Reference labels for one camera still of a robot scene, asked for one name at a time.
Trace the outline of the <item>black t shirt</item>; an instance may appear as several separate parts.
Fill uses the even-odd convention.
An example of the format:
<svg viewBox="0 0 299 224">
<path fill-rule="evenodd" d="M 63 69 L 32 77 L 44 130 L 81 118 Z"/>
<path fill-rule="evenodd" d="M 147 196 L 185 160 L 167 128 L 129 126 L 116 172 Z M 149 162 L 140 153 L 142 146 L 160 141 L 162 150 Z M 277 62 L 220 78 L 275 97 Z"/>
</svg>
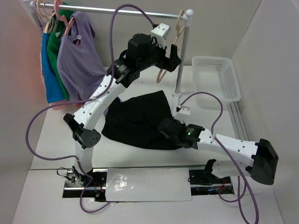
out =
<svg viewBox="0 0 299 224">
<path fill-rule="evenodd" d="M 110 140 L 144 149 L 181 148 L 158 131 L 159 124 L 166 118 L 173 117 L 163 91 L 124 102 L 116 98 L 108 108 L 102 134 Z"/>
</svg>

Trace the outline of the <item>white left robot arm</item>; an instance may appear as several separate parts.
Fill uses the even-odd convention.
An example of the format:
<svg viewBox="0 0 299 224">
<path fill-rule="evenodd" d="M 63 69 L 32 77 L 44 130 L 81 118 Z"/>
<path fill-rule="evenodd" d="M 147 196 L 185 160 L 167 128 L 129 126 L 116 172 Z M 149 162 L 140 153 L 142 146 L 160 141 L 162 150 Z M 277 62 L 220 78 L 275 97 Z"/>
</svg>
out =
<svg viewBox="0 0 299 224">
<path fill-rule="evenodd" d="M 107 74 L 89 100 L 75 113 L 64 116 L 76 146 L 72 171 L 76 182 L 81 186 L 92 182 L 93 148 L 101 138 L 101 134 L 95 130 L 99 118 L 110 104 L 139 78 L 141 71 L 156 66 L 173 72 L 180 65 L 177 45 L 171 45 L 169 56 L 166 56 L 166 49 L 158 45 L 156 37 L 135 34 L 129 40 L 128 48 L 108 68 Z"/>
</svg>

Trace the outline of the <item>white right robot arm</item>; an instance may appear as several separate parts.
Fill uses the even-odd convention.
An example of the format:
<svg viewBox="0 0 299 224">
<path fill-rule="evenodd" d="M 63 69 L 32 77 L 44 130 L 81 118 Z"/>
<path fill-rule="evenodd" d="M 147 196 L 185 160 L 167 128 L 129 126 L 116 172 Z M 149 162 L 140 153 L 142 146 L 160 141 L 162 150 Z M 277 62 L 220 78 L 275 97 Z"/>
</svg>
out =
<svg viewBox="0 0 299 224">
<path fill-rule="evenodd" d="M 265 139 L 258 142 L 238 140 L 194 125 L 186 125 L 175 119 L 164 119 L 159 131 L 176 145 L 183 148 L 211 151 L 231 155 L 233 160 L 208 160 L 204 178 L 209 183 L 228 176 L 249 176 L 254 181 L 273 185 L 278 154 L 272 144 Z"/>
</svg>

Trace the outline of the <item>beige wooden hanger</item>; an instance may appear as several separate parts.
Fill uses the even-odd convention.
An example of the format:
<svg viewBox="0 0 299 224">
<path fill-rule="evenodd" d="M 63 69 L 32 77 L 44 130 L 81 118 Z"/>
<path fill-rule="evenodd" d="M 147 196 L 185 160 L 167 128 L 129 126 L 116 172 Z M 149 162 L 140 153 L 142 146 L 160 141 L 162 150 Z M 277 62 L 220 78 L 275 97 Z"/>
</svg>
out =
<svg viewBox="0 0 299 224">
<path fill-rule="evenodd" d="M 180 38 L 180 36 L 184 33 L 185 31 L 185 26 L 181 26 L 180 25 L 180 17 L 184 15 L 184 10 L 182 9 L 180 12 L 179 12 L 179 18 L 177 19 L 177 23 L 176 23 L 176 37 L 173 41 L 172 44 L 176 45 L 178 48 L 177 48 L 177 52 L 179 52 L 180 48 L 182 47 L 182 44 L 183 42 L 181 42 L 179 45 L 177 45 L 177 42 Z M 164 70 L 164 69 L 161 69 L 158 73 L 158 76 L 157 76 L 157 79 L 156 79 L 156 82 L 157 83 L 160 83 L 162 81 L 162 79 L 164 78 L 164 76 L 166 75 L 168 71 L 167 70 Z"/>
</svg>

